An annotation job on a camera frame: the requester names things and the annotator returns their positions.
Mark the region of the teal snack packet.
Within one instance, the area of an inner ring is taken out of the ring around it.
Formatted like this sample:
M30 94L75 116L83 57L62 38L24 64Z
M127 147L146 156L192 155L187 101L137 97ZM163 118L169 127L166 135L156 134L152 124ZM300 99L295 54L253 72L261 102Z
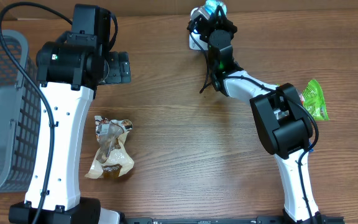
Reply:
M226 15L227 14L227 7L226 5L222 2L222 1L218 1L218 0L206 0L205 4L204 4L204 9L206 10L206 12L209 15L212 15L213 13L215 13L216 9L218 8L218 6L221 6L223 9L223 14Z

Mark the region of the beige snack bag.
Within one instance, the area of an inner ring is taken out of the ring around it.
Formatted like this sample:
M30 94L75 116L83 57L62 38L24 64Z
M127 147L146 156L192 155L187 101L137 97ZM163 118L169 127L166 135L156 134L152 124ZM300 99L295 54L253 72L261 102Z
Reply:
M127 135L133 129L132 122L102 116L95 116L94 120L99 149L85 177L117 179L126 175L134 167L134 161L124 147Z

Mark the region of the green packet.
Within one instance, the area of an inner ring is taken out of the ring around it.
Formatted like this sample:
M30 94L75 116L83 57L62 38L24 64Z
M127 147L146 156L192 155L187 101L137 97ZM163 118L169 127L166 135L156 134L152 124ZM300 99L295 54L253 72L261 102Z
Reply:
M323 89L317 80L310 80L300 93L302 105L316 121L328 121L329 116L324 99Z

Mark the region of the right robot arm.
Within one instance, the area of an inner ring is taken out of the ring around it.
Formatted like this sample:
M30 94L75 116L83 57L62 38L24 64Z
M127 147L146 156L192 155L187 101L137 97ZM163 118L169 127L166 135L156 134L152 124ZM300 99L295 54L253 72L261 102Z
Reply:
M317 223L321 214L313 198L308 170L309 152L319 136L316 121L302 106L296 88L270 85L251 77L234 60L231 40L237 27L221 7L212 14L197 9L188 24L206 57L205 86L248 103L264 149L275 157L283 184L284 218L287 223Z

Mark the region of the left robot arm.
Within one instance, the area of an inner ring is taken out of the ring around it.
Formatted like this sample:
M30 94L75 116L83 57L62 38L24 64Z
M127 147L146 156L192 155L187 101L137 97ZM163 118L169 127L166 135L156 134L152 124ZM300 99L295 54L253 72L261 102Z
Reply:
M80 195L79 163L86 116L100 85L129 83L126 52L112 47L117 19L104 8L77 4L71 30L37 53L42 100L35 167L23 202L9 210L11 223L124 223L121 212Z

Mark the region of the white barcode scanner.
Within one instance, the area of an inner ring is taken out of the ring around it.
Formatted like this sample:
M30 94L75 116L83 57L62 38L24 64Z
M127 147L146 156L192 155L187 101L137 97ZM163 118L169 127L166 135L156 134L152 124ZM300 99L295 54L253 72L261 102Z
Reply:
M197 46L197 26L196 29L193 32L190 32L189 34L189 47L192 50L199 50L200 48ZM202 47L203 50L207 50L208 46Z

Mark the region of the grey plastic mesh basket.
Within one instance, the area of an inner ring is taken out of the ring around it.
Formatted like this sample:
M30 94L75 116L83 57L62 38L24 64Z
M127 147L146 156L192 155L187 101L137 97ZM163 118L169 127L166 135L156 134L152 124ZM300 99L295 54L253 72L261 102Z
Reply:
M27 191L40 125L39 95L0 44L0 193Z

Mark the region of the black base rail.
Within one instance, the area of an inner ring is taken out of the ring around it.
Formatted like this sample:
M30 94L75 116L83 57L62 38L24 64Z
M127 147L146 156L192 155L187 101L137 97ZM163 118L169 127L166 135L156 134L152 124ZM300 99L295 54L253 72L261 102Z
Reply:
M343 217L327 217L317 215L313 218L313 223L321 224L345 224ZM178 219L153 219L146 217L125 218L121 223L124 224L285 224L285 223L310 223L293 222L283 216L259 216L257 218L178 218Z

